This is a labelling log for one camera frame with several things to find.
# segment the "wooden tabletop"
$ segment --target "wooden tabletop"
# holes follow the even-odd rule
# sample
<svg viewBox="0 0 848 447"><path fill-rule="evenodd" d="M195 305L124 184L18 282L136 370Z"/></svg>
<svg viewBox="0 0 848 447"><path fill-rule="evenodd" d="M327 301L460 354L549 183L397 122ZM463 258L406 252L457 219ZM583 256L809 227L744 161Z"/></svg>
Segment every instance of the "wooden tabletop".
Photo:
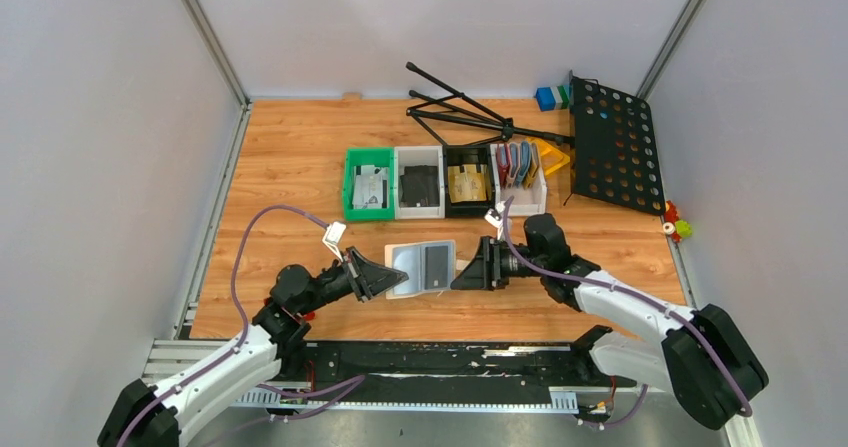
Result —
<svg viewBox="0 0 848 447"><path fill-rule="evenodd" d="M233 260L244 228L262 208L287 203L327 222L342 220L342 173L350 147L435 145L405 115L409 100L259 101L247 127L232 187L215 241L191 330L192 338L229 338L240 329L229 293ZM533 99L486 100L520 127L568 133L566 112L540 112ZM450 143L490 137L488 131L441 124ZM665 300L683 303L683 293L657 217L569 193L567 169L548 179L547 210L576 254L625 283ZM524 242L523 219L513 228ZM313 274L333 260L323 232L302 217L266 214L254 227L239 269L237 288L252 317L268 296L279 270L302 264ZM348 224L342 247L356 246L382 262L386 244L454 239L459 259L470 259L480 236L494 235L483 219L396 220ZM574 312L545 293L538 279L514 279L496 292L444 292L411 299L353 296L317 312L309 339L375 340L573 340L605 319Z"/></svg>

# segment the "yellow plastic object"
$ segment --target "yellow plastic object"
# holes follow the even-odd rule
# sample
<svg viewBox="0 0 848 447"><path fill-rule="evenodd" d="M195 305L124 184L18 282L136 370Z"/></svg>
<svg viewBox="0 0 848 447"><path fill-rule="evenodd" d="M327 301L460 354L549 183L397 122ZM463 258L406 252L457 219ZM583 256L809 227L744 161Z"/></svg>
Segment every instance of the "yellow plastic object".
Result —
<svg viewBox="0 0 848 447"><path fill-rule="evenodd" d="M557 149L553 145L545 142L542 139L528 139L530 142L536 144L536 147L539 149L539 156L544 157L546 155L551 155L554 157L554 163L545 168L545 177L553 174L557 170L565 167L571 162L571 157L565 152Z"/></svg>

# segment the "purple cable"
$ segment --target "purple cable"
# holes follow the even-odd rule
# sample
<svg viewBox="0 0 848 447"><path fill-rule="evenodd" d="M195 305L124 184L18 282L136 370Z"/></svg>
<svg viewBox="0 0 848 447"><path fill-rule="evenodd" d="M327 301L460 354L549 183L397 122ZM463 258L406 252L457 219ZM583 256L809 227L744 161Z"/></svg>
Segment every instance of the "purple cable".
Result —
<svg viewBox="0 0 848 447"><path fill-rule="evenodd" d="M291 207L291 206L288 206L288 205L285 205L285 204L276 204L276 205L271 205L271 206L265 207L264 209L260 210L259 213L257 213L255 216L253 216L253 219L251 219L250 223L247 224L247 228L244 231L244 235L242 235L242 237L241 237L241 244L239 245L238 253L236 253L235 262L233 262L233 272L232 272L232 275L230 275L230 295L232 296L233 303L236 305L236 309L239 312L239 316L241 317L241 324L242 324L242 328L241 328L242 335L241 335L241 337L239 337L239 340L236 342L234 349L240 348L244 344L245 340L247 340L246 339L247 328L250 325L250 323L247 320L247 313L244 311L244 307L242 307L241 302L239 302L238 295L236 293L236 274L238 273L238 267L239 267L239 264L241 263L241 255L242 255L242 253L244 253L244 246L245 246L245 244L247 244L247 238L250 235L250 230L253 228L254 224L256 224L256 222L259 220L260 217L262 217L263 215L265 215L266 213L268 213L272 210L288 210L289 212L294 212L295 214L300 214L300 215L306 217L307 219L311 220L312 222L315 222L322 229L326 230L327 227L329 227L329 224L327 224L323 220L319 219L318 217L315 217L314 215L312 215L308 212L305 212L301 209L298 209L296 207ZM165 400L170 398L172 395L174 395L176 393L178 386L182 387L183 385L188 385L188 384L194 382L195 380L199 379L200 377L206 375L207 372L209 372L210 370L214 369L215 367L221 365L221 363L223 363L225 360L229 359L231 355L233 355L233 350L228 350L223 355L221 355L217 359L210 362L209 365L207 365L206 367L203 367L202 369L198 370L194 374L186 377L185 380L183 380L179 384L174 385L170 389L166 390L165 392L162 393L162 395L157 397L156 400L147 404L147 406L144 407L143 409L141 409L141 412L139 412L138 415L136 415L132 419L132 421L130 421L129 425L127 425L127 428L124 429L124 432L121 434L121 437L118 439L118 443L116 444L115 447L123 447L124 444L126 444L127 439L129 439L132 431L135 430L136 427L138 427L138 424L141 422L141 419L143 419L144 416L149 414L150 411L155 409L156 406L160 405L162 402L164 402Z"/></svg>
<svg viewBox="0 0 848 447"><path fill-rule="evenodd" d="M347 379L347 380L345 380L344 382L339 382L338 384L336 384L336 385L334 385L334 386L332 386L332 387L327 387L326 389L318 390L318 391L315 391L315 392L307 392L307 393L305 393L305 394L293 393L293 392L286 392L286 391L284 391L284 390L280 390L280 389L278 389L278 388L276 388L276 387L271 387L270 385L265 385L265 384L261 384L261 385L259 385L258 387L260 387L260 388L262 388L262 389L265 389L265 390L269 390L269 391L274 392L274 393L277 393L277 394L280 394L280 395L282 395L282 396L284 396L284 397L300 397L300 398L303 398L303 397L312 397L312 396L317 396L317 395L326 394L326 393L328 393L328 392L333 392L333 391L339 390L340 388L342 388L342 387L344 387L344 386L348 386L348 385L349 385L349 386L348 386L348 388L347 388L347 389L345 389L345 391L344 391L344 392L342 392L341 394L339 394L339 395L335 396L335 397L334 397L334 398L332 398L331 400L327 401L327 403L325 403L325 404L324 404L324 405L322 405L321 407L315 408L315 409L310 410L309 412L305 412L305 413L303 413L303 414L295 414L295 415L286 415L286 416L282 416L283 421L284 421L284 422L287 422L287 421L289 421L289 420L303 420L303 419L308 419L308 418L310 418L310 417L314 417L314 416L316 416L316 415L318 415L318 414L320 414L320 413L324 412L325 410L327 410L327 409L329 409L330 407L332 407L332 406L336 405L337 403L339 403L339 401L341 401L341 400L342 400L342 399L343 399L343 398L344 398L347 394L349 394L351 391L353 391L353 389L355 389L355 388L359 387L359 385L360 385L362 382L364 382L364 381L365 381L365 376L364 376L364 375L358 375L358 376L356 376L356 377L351 377L350 379ZM222 441L222 440L226 439L227 437L230 437L230 436L232 436L233 434L236 434L236 433L238 433L238 432L241 432L242 430L245 430L245 429L248 429L248 428L250 428L250 427L253 427L254 425L259 425L259 424L264 424L264 423L271 423L271 422L278 422L278 421L280 420L280 418L281 418L281 416L272 415L272 416L270 416L270 417L259 417L259 418L253 419L253 420L248 420L247 422L245 422L245 423L243 423L243 424L239 425L238 427L235 427L235 428L233 428L233 429L231 429L231 430L228 430L227 432L224 432L223 434L219 435L218 437L215 437L214 439L212 439L211 441L207 442L206 444L203 444L203 447L210 447L210 446L212 446L212 445L215 445L215 444L217 444L218 442L220 442L220 441Z"/></svg>
<svg viewBox="0 0 848 447"><path fill-rule="evenodd" d="M636 412L638 412L639 409L642 407L642 404L645 402L645 398L647 396L648 396L648 385L643 384L642 385L642 391L639 392L639 397L636 399L636 403L633 404L633 408L630 409L630 412L628 412L627 415L625 415L624 417L622 417L618 420L614 420L612 422L590 422L588 420L585 420L585 421L583 421L583 423L590 426L590 427L596 427L596 428L602 429L602 430L603 429L611 429L613 427L618 427L620 425L623 425L623 424L627 423L627 421L632 419L634 415L636 415Z"/></svg>
<svg viewBox="0 0 848 447"><path fill-rule="evenodd" d="M539 273L539 274L542 274L542 275L545 275L545 276L548 276L548 277L553 277L553 278L562 279L562 280L571 280L571 281L575 281L575 282L582 282L582 283L586 283L586 284L597 285L598 287L603 287L603 288L610 289L610 290L615 290L616 292L621 292L625 295L629 295L630 297L633 297L637 300L640 300L643 303L648 304L651 307L657 309L657 311L659 311L660 313L665 314L665 306L663 304L661 304L661 303L657 302L656 300L648 297L647 295L643 294L642 292L639 292L639 291L636 291L636 290L633 290L633 289L629 289L629 288L621 286L621 285L613 285L609 282L604 282L602 280L587 279L585 277L578 277L576 275L568 275L568 274L562 274L562 273L559 273L559 272L553 272L551 270L546 270L546 269L543 269L541 267L538 267L538 266L532 264L529 260L522 257L521 254L518 253L518 249L516 249L515 245L513 245L512 239L509 237L509 221L508 221L509 220L509 207L512 205L513 199L514 199L514 197L510 197L509 199L507 199L506 203L504 204L504 212L503 212L503 218L505 219L505 221L503 222L504 239L506 240L506 245L509 246L509 250L510 250L510 252L512 252L512 255L514 255L515 258L517 258L519 261L521 261L521 263L526 265L527 268L529 268L530 270L532 270L536 273ZM677 322L679 322L680 324L682 324L683 327L685 327L686 330L688 330L689 333L691 333L692 336L695 337L695 339L698 341L698 343L700 343L701 346L704 347L704 351L706 351L707 355L709 355L710 359L713 361L713 363L716 365L716 367L718 367L718 370L719 370L719 372L721 372L722 377L724 377L724 380L727 381L728 385L730 385L730 388L731 388L731 390L733 390L733 393L736 395L736 398L739 399L739 402L742 404L742 408L740 409L741 410L740 415L742 415L743 417L750 417L751 415L753 415L754 411L751 409L751 404L748 402L748 398L745 397L745 393L742 392L742 389L739 387L739 384L736 383L736 379L734 379L733 376L730 374L730 371L727 370L727 366L724 365L724 362L721 361L721 357L718 356L718 353L716 353L715 349L713 349L713 346L710 345L709 341L707 341L707 338L704 337L704 335L701 334L701 332L691 322L686 320L682 315L678 314L677 312L669 311L668 315L671 318L673 318L674 320L676 320Z"/></svg>

